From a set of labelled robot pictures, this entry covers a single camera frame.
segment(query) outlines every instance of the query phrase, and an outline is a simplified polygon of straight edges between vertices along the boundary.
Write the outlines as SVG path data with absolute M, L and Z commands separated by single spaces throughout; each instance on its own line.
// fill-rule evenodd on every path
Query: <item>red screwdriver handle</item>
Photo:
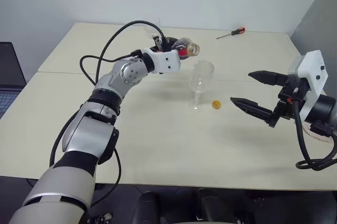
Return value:
M 239 29 L 236 29 L 235 31 L 232 31 L 231 34 L 232 35 L 236 35 L 236 34 L 242 34 L 246 31 L 246 28 L 244 27 L 240 27 Z

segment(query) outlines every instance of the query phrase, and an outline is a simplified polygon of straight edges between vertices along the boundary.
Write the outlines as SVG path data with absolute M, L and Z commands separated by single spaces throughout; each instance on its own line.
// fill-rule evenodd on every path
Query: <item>wine glass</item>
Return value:
M 195 92 L 194 99 L 189 102 L 189 107 L 194 112 L 201 111 L 199 105 L 200 94 L 207 90 L 208 84 L 212 79 L 214 65 L 205 60 L 194 63 L 190 77 L 190 87 Z
M 152 24 L 155 24 L 156 26 L 158 26 L 160 28 L 160 18 L 159 17 L 148 17 L 148 18 L 145 18 L 144 20 L 148 21 Z M 155 28 L 153 28 L 152 26 L 144 25 L 144 29 L 145 29 L 145 32 L 146 32 L 146 36 L 148 38 L 153 40 L 153 37 L 155 37 L 155 36 L 160 37 L 159 32 Z

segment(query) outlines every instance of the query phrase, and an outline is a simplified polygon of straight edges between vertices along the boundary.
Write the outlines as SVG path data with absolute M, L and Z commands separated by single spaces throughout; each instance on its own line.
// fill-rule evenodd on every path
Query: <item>gray wall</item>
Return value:
M 30 79 L 76 21 L 291 34 L 314 0 L 0 0 L 0 41 L 12 41 Z
M 291 40 L 302 55 L 321 50 L 329 74 L 324 90 L 337 98 L 337 0 L 315 0 Z

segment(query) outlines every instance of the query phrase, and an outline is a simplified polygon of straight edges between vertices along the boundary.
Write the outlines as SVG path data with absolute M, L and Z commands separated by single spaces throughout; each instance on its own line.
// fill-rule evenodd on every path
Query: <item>white table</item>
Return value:
M 121 183 L 337 189 L 337 167 L 320 172 L 295 168 L 302 155 L 293 121 L 280 119 L 272 129 L 229 100 L 245 97 L 273 109 L 279 87 L 220 80 L 210 87 L 202 95 L 200 113 L 188 110 L 193 93 L 180 76 L 149 77 L 130 90 L 116 122 Z M 92 88 L 82 74 L 37 73 L 0 120 L 0 175 L 39 178 L 58 132 Z M 219 110 L 211 107 L 214 99 L 222 102 Z M 332 148 L 305 138 L 313 158 Z M 97 168 L 97 182 L 114 183 L 116 177 L 115 158 Z
M 39 72 L 81 73 L 79 66 L 83 55 L 99 56 L 105 43 L 120 28 L 120 25 L 76 23 L 51 55 L 38 69 Z M 162 28 L 164 35 L 188 37 L 200 46 L 200 54 L 182 61 L 179 74 L 188 75 L 197 60 L 209 60 L 215 65 L 215 79 L 254 81 L 247 74 L 256 70 L 286 73 L 299 53 L 285 33 L 246 32 L 219 40 L 228 31 Z M 105 58 L 115 59 L 135 49 L 151 47 L 153 40 L 146 36 L 143 26 L 132 26 L 124 30 L 112 42 Z M 84 66 L 89 73 L 96 72 L 97 60 L 87 59 Z M 111 63 L 102 63 L 101 73 L 112 68 Z

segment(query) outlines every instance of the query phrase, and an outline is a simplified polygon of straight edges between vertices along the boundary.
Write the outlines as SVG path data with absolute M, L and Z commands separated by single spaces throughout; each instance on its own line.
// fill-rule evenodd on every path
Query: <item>laptop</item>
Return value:
M 25 86 L 13 44 L 0 42 L 0 118 Z

